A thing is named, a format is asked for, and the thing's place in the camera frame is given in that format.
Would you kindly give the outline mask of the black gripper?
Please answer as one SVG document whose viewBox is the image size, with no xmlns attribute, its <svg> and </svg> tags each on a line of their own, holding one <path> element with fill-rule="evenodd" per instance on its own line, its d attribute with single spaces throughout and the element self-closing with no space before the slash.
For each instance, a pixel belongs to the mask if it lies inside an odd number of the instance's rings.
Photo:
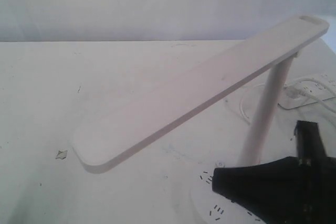
<svg viewBox="0 0 336 224">
<path fill-rule="evenodd" d="M 251 167 L 216 168 L 213 192 L 265 223 L 335 223 L 335 162 L 316 122 L 297 121 L 296 157 Z"/>
</svg>

